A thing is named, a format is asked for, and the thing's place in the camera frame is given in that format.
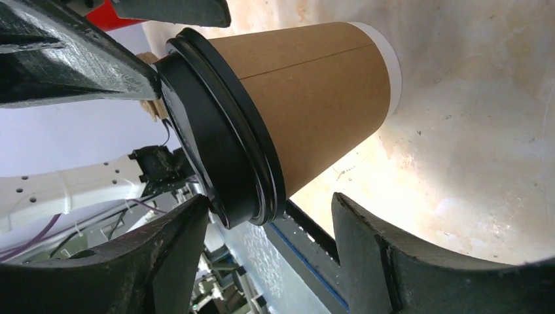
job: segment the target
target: white wall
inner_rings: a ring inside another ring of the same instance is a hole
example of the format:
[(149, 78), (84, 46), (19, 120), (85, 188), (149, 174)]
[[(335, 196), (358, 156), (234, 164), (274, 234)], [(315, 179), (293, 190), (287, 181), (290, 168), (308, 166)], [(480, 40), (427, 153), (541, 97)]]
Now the white wall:
[[(110, 31), (109, 35), (135, 54), (150, 50), (140, 24)], [(161, 145), (165, 140), (166, 129), (161, 123), (154, 123), (138, 101), (101, 99), (0, 109), (0, 177), (96, 164), (129, 154), (133, 149)], [(179, 146), (174, 134), (168, 146)], [(113, 205), (102, 204), (62, 216), (52, 232)], [(0, 251), (26, 242), (49, 220), (38, 220), (0, 235)]]

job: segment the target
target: wire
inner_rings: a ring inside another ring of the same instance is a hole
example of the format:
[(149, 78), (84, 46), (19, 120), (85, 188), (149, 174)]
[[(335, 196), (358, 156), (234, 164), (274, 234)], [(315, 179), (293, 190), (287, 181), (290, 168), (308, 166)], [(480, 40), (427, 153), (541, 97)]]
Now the wire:
[(23, 252), (25, 252), (28, 248), (32, 247), (35, 244), (38, 244), (42, 241), (43, 237), (52, 229), (55, 225), (56, 221), (60, 218), (61, 214), (56, 214), (50, 219), (50, 222), (33, 238), (30, 239), (27, 243), (23, 244), (21, 247), (13, 250), (11, 253), (8, 253), (2, 257), (0, 257), (0, 262), (4, 262), (9, 260), (10, 258), (17, 256)]
[(144, 201), (139, 201), (139, 200), (136, 200), (136, 199), (134, 199), (134, 198), (133, 198), (133, 199), (130, 199), (130, 201), (132, 201), (132, 202), (134, 202), (134, 203), (136, 203), (136, 204), (139, 204), (139, 205), (141, 205), (141, 206), (144, 206), (144, 207), (146, 207), (146, 208), (150, 209), (151, 211), (154, 211), (155, 213), (158, 213), (158, 214), (167, 214), (167, 213), (168, 213), (167, 211), (161, 211), (161, 210), (159, 210), (159, 209), (157, 209), (157, 208), (155, 208), (155, 207), (152, 207), (152, 206), (150, 206), (149, 204), (145, 203)]
[(110, 230), (110, 234), (108, 234), (108, 241), (112, 240), (112, 237), (114, 236), (114, 231), (116, 231), (119, 224), (123, 221), (123, 216), (125, 216), (126, 213), (127, 213), (127, 209), (123, 210), (123, 212), (120, 214), (120, 217), (116, 221), (114, 228), (112, 228), (112, 230)]
[(60, 244), (58, 244), (58, 246), (54, 250), (52, 250), (52, 252), (50, 252), (48, 258), (52, 258), (67, 242), (69, 242), (69, 240), (73, 239), (73, 237), (75, 237), (77, 234), (79, 233), (76, 231), (67, 236), (62, 242), (60, 242)]
[(166, 139), (164, 144), (161, 145), (164, 146), (170, 141), (170, 121), (168, 119), (163, 119), (162, 124), (164, 125), (164, 127), (166, 128), (166, 132), (168, 133), (168, 138)]
[[(146, 198), (145, 200), (151, 200), (151, 199), (153, 199), (153, 198), (154, 198), (154, 196), (149, 196), (149, 197)], [(84, 224), (85, 222), (94, 220), (95, 218), (97, 218), (97, 217), (99, 217), (99, 216), (102, 216), (102, 215), (106, 214), (106, 212), (108, 212), (108, 211), (110, 211), (110, 210), (111, 210), (111, 209), (108, 209), (108, 210), (106, 210), (106, 211), (102, 211), (102, 212), (100, 212), (100, 213), (97, 213), (97, 214), (95, 214), (95, 215), (93, 215), (93, 216), (91, 216), (91, 217), (89, 217), (89, 218), (86, 218), (86, 219), (84, 219), (84, 220), (78, 222), (77, 224)], [(115, 212), (115, 213), (113, 213), (113, 214), (111, 214), (111, 215), (109, 215), (109, 216), (106, 216), (106, 217), (100, 219), (100, 220), (97, 221), (96, 223), (101, 222), (101, 221), (104, 221), (104, 220), (108, 220), (108, 219), (110, 219), (110, 218), (112, 218), (112, 217), (114, 217), (114, 216), (116, 216), (116, 215), (120, 215), (123, 211), (127, 211), (127, 210), (128, 210), (128, 209), (126, 208), (126, 209), (122, 209), (122, 210), (120, 210), (120, 211), (117, 211), (117, 212)], [(81, 229), (81, 231), (85, 231), (85, 229), (87, 229), (88, 227), (89, 227), (89, 226), (83, 227), (83, 228)], [(60, 231), (58, 231), (58, 232), (56, 232), (56, 233), (53, 233), (53, 234), (51, 234), (51, 235), (46, 235), (46, 236), (40, 238), (40, 240), (38, 240), (36, 243), (31, 244), (31, 246), (32, 246), (32, 245), (37, 245), (37, 244), (43, 243), (43, 242), (45, 242), (45, 241), (48, 241), (49, 239), (52, 239), (53, 237), (57, 237), (57, 236), (59, 236), (60, 234), (63, 234), (63, 233), (65, 233), (65, 232), (67, 232), (67, 231), (69, 231), (69, 230), (71, 230), (71, 229), (73, 229), (73, 228), (74, 228), (74, 226), (71, 226), (71, 227), (68, 227), (68, 228), (66, 228), (66, 229), (60, 230)], [(27, 243), (25, 243), (25, 244), (21, 244), (21, 245), (15, 246), (15, 247), (11, 247), (11, 248), (9, 248), (9, 249), (3, 249), (2, 251), (0, 251), (0, 254), (7, 254), (7, 253), (14, 252), (15, 250), (20, 250), (24, 245), (27, 245), (27, 244), (28, 244), (29, 242), (31, 242), (31, 241), (32, 241), (32, 240), (29, 240), (29, 241), (28, 241)]]

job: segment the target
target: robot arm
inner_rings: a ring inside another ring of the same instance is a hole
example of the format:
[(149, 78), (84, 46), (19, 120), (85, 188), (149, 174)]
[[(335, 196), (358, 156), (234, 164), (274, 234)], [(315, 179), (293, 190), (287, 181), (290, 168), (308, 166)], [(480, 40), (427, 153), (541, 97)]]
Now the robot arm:
[(182, 151), (144, 147), (102, 164), (0, 178), (0, 234), (58, 213), (184, 186), (192, 170)]

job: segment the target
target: blue edge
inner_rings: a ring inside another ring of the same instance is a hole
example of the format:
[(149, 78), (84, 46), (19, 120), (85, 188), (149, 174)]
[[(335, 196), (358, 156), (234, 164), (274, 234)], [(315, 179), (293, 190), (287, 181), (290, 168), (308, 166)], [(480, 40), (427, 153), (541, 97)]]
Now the blue edge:
[(310, 263), (305, 259), (305, 257), (296, 249), (296, 247), (294, 247), (291, 244), (291, 242), (289, 242), (289, 240), (283, 235), (283, 233), (281, 233), (278, 227), (276, 227), (273, 223), (270, 223), (269, 225), (279, 235), (279, 237), (283, 240), (283, 242), (285, 242), (285, 244), (287, 244), (287, 246), (291, 248), (291, 250), (293, 250), (296, 257), (298, 257), (298, 259), (308, 268), (308, 270), (310, 270), (310, 272), (314, 276), (316, 276), (316, 278), (318, 278), (318, 280), (322, 283), (322, 285), (324, 285), (324, 287), (326, 287), (326, 289), (335, 297), (337, 302), (339, 302), (339, 304), (341, 304), (341, 306), (344, 307), (347, 312), (349, 312), (349, 306), (347, 305), (347, 302), (345, 302), (345, 300), (343, 300), (343, 298), (341, 298), (339, 294), (337, 294), (337, 292), (329, 285), (329, 283), (326, 280), (324, 280), (322, 276), (320, 276), (320, 274), (312, 267), (312, 265), (310, 265)]

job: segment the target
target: mounting hole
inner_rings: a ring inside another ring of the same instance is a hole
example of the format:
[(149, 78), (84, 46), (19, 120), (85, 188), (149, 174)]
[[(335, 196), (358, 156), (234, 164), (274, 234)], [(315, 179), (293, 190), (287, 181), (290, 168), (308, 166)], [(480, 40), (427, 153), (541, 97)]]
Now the mounting hole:
[(93, 250), (84, 250), (84, 251), (75, 253), (69, 259), (77, 260), (79, 258), (85, 258), (85, 257), (91, 257), (91, 256), (94, 256), (94, 251)]

